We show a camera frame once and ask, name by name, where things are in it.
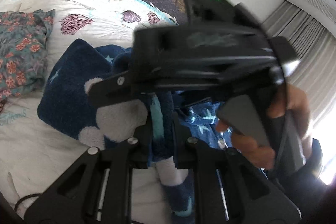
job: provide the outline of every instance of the white bed sheet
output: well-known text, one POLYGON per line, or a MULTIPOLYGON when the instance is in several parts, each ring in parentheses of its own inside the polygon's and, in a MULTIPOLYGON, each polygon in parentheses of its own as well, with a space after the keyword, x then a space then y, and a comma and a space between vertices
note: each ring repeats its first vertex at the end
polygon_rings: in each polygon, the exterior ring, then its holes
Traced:
MULTIPOLYGON (((133 10, 143 19, 151 10, 161 22, 169 22, 164 13, 138 0, 0 0, 0 11, 6 7, 20 12, 56 9, 53 32, 47 41, 47 77, 76 38, 86 40, 93 47, 112 43, 130 47, 133 29, 139 23, 122 22, 120 13, 125 10, 133 10), (75 35, 62 35, 60 21, 68 14, 82 14, 94 22, 75 35)), ((87 149, 37 117, 41 98, 42 91, 10 98, 0 115, 0 190, 12 206, 19 198, 43 192, 87 149)), ((135 170, 132 195, 133 220, 146 224, 170 222, 170 209, 155 168, 135 170)), ((19 215, 23 215, 31 202, 28 200, 20 206, 19 215)))

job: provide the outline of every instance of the orange flower print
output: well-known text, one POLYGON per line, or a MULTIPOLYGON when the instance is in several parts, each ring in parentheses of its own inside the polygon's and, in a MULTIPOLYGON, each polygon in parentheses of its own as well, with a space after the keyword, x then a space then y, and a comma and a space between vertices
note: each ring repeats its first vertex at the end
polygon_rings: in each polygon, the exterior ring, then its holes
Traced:
POLYGON ((26 47, 26 45, 23 44, 23 43, 20 43, 20 44, 16 45, 16 49, 17 49, 18 51, 22 51, 25 47, 26 47))
POLYGON ((4 90, 3 94, 4 94, 4 96, 8 97, 8 96, 12 95, 12 92, 11 92, 11 90, 4 90))
POLYGON ((5 58, 10 58, 10 57, 12 57, 13 55, 14 55, 14 53, 9 52, 8 54, 5 55, 5 58))
POLYGON ((24 44, 24 45, 31 44, 31 43, 32 43, 32 40, 31 40, 31 39, 28 39, 28 38, 25 37, 25 38, 22 40, 21 43, 24 44))
POLYGON ((9 89, 12 89, 15 87, 15 82, 12 76, 8 76, 6 79, 6 85, 9 89))
POLYGON ((15 63, 10 60, 7 64, 6 64, 8 73, 16 73, 16 65, 15 63))
POLYGON ((16 75, 16 82, 19 85, 23 85, 24 83, 26 83, 26 77, 25 74, 22 71, 18 71, 17 75, 16 75))
POLYGON ((34 44, 34 45, 32 45, 32 46, 30 47, 30 50, 31 50, 32 52, 37 52, 37 51, 40 50, 40 45, 38 45, 38 44, 34 44))
POLYGON ((50 24, 52 24, 54 22, 54 20, 51 16, 48 16, 48 17, 44 18, 44 20, 49 22, 50 24))

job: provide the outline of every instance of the pillow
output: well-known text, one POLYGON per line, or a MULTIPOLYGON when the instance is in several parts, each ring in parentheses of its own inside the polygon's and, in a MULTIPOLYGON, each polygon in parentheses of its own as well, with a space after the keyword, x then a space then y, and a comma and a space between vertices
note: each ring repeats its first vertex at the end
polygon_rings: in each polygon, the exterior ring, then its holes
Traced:
POLYGON ((55 10, 0 12, 0 101, 41 88, 55 10))

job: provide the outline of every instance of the screw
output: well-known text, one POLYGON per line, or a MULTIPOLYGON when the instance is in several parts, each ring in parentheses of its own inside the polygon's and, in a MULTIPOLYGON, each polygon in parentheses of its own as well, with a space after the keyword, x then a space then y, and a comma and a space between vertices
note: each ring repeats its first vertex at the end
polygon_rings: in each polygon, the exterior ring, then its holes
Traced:
POLYGON ((234 148, 228 148, 226 151, 230 156, 234 156, 237 154, 237 150, 235 150, 234 148))
POLYGON ((129 144, 136 144, 136 143, 138 142, 138 139, 135 138, 135 137, 130 137, 130 138, 127 140, 127 142, 128 142, 129 144))
POLYGON ((117 80, 118 85, 123 85, 125 83, 125 77, 120 76, 117 80))
POLYGON ((90 155, 95 155, 97 154, 99 151, 99 149, 97 147, 90 147, 87 152, 90 154, 90 155))
POLYGON ((198 139, 195 138, 195 137, 189 137, 189 138, 187 139, 187 142, 190 143, 190 144, 196 144, 197 141, 198 141, 198 139))

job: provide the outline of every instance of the curtain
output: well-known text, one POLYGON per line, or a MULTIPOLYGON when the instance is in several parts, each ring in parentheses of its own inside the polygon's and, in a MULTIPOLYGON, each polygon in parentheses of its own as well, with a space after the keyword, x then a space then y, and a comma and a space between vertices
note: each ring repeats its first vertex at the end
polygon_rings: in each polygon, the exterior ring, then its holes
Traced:
POLYGON ((314 126, 336 103, 336 39, 315 18, 285 1, 264 23, 270 36, 284 36, 300 58, 288 82, 307 93, 314 126))

